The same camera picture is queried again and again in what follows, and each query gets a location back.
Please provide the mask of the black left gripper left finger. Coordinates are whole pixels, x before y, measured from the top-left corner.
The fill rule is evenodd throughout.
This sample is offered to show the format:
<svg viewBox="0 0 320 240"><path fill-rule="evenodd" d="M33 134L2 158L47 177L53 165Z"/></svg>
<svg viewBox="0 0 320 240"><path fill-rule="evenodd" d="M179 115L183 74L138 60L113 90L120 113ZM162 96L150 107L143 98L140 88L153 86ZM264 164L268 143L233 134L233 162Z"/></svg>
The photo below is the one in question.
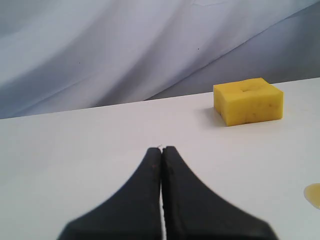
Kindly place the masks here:
<svg viewBox="0 0 320 240"><path fill-rule="evenodd" d="M159 148L146 151L129 180L108 200L69 222L60 240L160 240Z"/></svg>

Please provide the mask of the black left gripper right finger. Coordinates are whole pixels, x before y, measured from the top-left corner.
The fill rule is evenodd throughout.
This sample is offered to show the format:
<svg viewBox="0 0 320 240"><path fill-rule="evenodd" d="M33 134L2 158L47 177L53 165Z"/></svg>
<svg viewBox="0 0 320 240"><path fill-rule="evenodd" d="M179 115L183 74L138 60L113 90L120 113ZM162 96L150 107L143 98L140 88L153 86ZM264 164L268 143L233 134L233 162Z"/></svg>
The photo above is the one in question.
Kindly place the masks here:
<svg viewBox="0 0 320 240"><path fill-rule="evenodd" d="M270 225L227 202L188 167L174 146L161 155L168 240L276 240Z"/></svg>

